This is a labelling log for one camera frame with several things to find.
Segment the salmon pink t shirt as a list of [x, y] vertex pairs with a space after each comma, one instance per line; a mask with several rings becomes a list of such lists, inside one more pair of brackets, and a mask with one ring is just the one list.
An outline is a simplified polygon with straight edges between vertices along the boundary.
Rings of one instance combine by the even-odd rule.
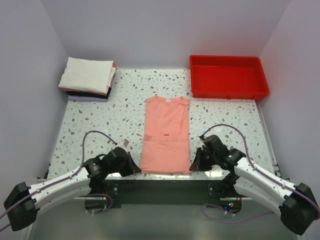
[[146, 99], [139, 168], [150, 174], [190, 172], [189, 105], [183, 97]]

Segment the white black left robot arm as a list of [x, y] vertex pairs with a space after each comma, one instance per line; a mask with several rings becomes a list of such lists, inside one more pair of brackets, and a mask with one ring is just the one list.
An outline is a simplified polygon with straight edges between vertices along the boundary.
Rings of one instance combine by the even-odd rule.
[[73, 198], [92, 195], [99, 196], [104, 190], [105, 178], [114, 173], [127, 177], [141, 170], [132, 156], [122, 147], [116, 147], [107, 154], [99, 154], [82, 163], [70, 173], [42, 183], [17, 184], [3, 206], [8, 226], [12, 231], [20, 231], [33, 224], [37, 216]]

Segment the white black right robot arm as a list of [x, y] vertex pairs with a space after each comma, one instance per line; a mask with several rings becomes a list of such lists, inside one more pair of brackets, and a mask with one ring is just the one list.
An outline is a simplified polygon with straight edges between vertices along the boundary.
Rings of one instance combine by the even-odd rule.
[[300, 236], [320, 218], [320, 208], [308, 185], [294, 184], [268, 172], [240, 150], [228, 149], [216, 135], [199, 138], [203, 146], [197, 148], [190, 171], [208, 171], [214, 165], [228, 171], [215, 189], [219, 197], [248, 197], [278, 215], [285, 227]]

